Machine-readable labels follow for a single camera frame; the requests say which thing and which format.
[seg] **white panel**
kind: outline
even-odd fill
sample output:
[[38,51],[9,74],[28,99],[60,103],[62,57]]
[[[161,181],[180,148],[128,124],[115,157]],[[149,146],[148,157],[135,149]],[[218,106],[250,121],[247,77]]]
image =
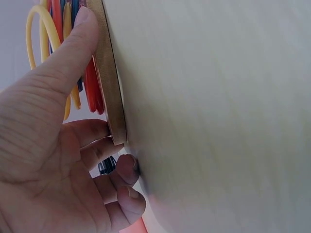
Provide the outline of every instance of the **white panel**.
[[104,3],[129,143],[166,231],[309,231],[311,1]]

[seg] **skin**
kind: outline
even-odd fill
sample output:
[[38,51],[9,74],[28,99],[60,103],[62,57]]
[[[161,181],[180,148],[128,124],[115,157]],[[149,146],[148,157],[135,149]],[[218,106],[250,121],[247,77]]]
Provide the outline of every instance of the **skin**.
[[96,18],[83,7],[62,46],[0,94],[0,232],[115,233],[144,212],[145,199],[132,188],[139,177],[132,155],[109,175],[89,174],[122,148],[107,123],[62,123],[97,43]]

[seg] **blue rubber band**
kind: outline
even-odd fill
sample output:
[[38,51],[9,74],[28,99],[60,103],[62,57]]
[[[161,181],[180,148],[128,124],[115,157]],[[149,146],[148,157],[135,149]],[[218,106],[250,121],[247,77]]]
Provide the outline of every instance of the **blue rubber band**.
[[60,0],[60,7],[62,9],[62,19],[64,20],[64,9],[65,9],[66,0]]

